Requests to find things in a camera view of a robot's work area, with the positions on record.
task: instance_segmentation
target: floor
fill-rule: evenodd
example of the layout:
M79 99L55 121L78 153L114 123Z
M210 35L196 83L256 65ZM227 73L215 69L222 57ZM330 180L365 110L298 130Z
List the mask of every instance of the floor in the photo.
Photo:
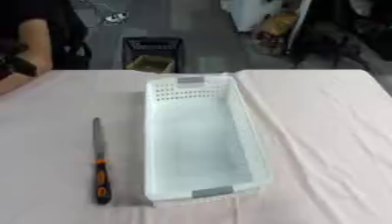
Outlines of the floor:
M73 0L75 9L90 28L87 42L93 48L92 69L121 68L123 37L181 37L185 41L186 68L190 74L235 72L242 69L287 69L292 64L257 53L248 35L235 32L231 17L220 7L220 0L90 0L108 4L117 11L128 11L124 24L97 25L95 12L80 0ZM101 6L103 14L107 12ZM363 58L370 62L374 77L392 94L392 62L380 59L366 46ZM304 69L328 69L330 61L309 57ZM361 69L343 60L342 69Z

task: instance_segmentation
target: pink tablecloth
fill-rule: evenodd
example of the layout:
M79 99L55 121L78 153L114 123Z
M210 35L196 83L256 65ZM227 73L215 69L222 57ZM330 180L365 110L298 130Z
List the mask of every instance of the pink tablecloth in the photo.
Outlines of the pink tablecloth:
M0 97L1 223L392 223L392 101L362 71L235 75L270 158L263 192L143 204L144 84L130 71L53 72ZM92 202L91 120L114 199Z

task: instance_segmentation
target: gray basket handle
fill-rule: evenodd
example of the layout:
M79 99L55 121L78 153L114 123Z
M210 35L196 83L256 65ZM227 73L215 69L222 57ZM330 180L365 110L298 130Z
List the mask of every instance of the gray basket handle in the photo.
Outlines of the gray basket handle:
M203 87L204 84L205 79L202 76L177 78L177 85L179 88L199 88Z
M205 189L205 190L193 191L192 197L194 199L206 198L206 197L213 197L213 196L218 196L218 195L222 195L222 194L230 194L230 193L233 193L234 191L235 190L231 185L230 186L221 186L221 187L210 188L210 189Z

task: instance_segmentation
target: black sleeve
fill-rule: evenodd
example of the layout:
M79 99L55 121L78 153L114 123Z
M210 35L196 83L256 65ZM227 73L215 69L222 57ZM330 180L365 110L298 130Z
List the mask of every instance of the black sleeve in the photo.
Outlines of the black sleeve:
M10 0L16 5L15 16L17 23L22 24L29 19L45 19L50 15L53 0Z

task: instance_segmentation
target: white plastic basket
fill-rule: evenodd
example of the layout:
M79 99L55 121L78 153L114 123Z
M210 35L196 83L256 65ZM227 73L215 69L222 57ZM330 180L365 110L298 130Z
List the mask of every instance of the white plastic basket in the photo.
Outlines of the white plastic basket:
M150 81L145 111L149 200L204 198L268 182L263 148L232 77Z

